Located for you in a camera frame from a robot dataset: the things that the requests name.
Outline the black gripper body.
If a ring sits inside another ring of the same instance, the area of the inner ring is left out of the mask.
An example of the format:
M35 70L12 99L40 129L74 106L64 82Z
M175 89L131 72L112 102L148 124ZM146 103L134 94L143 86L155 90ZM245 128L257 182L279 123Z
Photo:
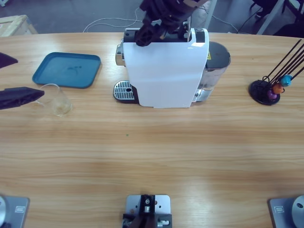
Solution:
M140 4L145 12L142 25L160 20L162 25L177 24L178 27L204 3L205 0L144 0Z

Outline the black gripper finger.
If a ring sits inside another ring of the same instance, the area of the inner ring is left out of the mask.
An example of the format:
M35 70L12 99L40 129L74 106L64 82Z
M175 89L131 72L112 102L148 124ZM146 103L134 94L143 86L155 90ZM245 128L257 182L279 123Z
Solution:
M159 39L164 34L164 28L159 24L144 24L135 33L135 43L140 47L150 45L154 40Z
M0 52L0 68L4 68L16 63L18 63L17 59Z
M166 33L172 34L177 29L177 24L163 24Z
M0 91L0 109L20 107L45 95L43 90L29 87L6 88Z

